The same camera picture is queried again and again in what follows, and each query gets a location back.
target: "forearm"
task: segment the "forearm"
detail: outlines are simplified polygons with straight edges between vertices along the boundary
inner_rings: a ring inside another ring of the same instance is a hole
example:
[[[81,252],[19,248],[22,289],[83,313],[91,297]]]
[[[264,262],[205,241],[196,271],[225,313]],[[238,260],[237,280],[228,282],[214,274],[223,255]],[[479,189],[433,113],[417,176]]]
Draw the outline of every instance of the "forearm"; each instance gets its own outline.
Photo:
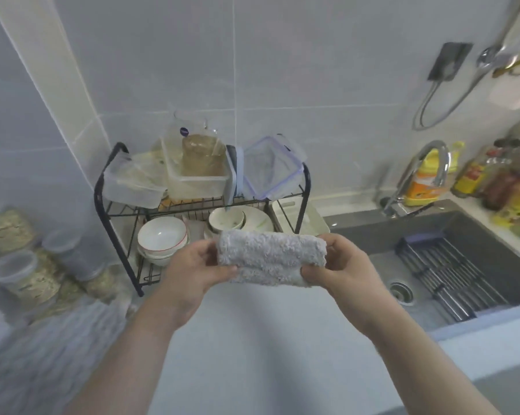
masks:
[[[499,414],[400,306],[381,314],[370,337],[410,415]]]
[[[146,414],[174,328],[154,295],[106,353],[64,415]]]

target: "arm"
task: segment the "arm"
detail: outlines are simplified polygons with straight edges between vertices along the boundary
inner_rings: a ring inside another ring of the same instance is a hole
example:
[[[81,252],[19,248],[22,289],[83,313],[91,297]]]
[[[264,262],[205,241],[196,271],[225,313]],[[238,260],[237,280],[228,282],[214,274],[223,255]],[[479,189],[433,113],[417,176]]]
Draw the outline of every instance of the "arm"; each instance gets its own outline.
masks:
[[[64,415],[146,414],[173,333],[189,321],[211,286],[235,275],[234,267],[216,266],[214,241],[192,243],[173,255],[158,289]]]
[[[365,252],[340,235],[322,235],[327,267],[303,277],[333,296],[379,351],[410,415],[499,415],[443,350],[387,291]]]

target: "gray cloth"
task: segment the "gray cloth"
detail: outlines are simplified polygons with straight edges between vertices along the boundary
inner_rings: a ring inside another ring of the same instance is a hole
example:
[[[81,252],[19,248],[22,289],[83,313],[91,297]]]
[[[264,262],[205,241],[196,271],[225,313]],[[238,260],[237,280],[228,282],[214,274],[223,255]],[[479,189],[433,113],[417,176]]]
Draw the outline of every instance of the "gray cloth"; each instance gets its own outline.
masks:
[[[326,247],[323,239],[314,236],[227,230],[219,236],[218,263],[239,268],[232,282],[309,286],[300,267],[325,266]]]
[[[0,415],[61,414],[125,327],[126,310],[96,301],[15,330],[0,343]]]

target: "power outlet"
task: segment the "power outlet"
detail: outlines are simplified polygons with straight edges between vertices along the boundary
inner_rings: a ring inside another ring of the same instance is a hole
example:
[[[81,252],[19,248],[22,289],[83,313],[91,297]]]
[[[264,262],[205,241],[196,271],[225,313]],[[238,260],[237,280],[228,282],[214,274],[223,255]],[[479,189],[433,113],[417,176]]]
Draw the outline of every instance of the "power outlet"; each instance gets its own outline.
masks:
[[[447,42],[440,50],[435,64],[429,73],[429,81],[451,81],[462,67],[473,44],[464,42]]]

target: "hand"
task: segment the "hand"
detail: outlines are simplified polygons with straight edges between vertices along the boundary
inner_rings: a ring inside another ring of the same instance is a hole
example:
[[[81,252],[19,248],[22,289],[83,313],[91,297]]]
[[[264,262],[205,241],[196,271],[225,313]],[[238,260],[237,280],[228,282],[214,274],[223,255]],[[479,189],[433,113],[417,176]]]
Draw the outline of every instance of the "hand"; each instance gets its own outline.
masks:
[[[199,240],[178,250],[164,270],[151,300],[169,314],[173,329],[185,325],[208,289],[236,276],[236,267],[217,265],[214,240]]]
[[[388,292],[367,254],[347,238],[326,234],[325,268],[304,266],[302,277],[333,296],[346,318],[362,334],[370,337],[372,328],[388,311],[402,310]]]

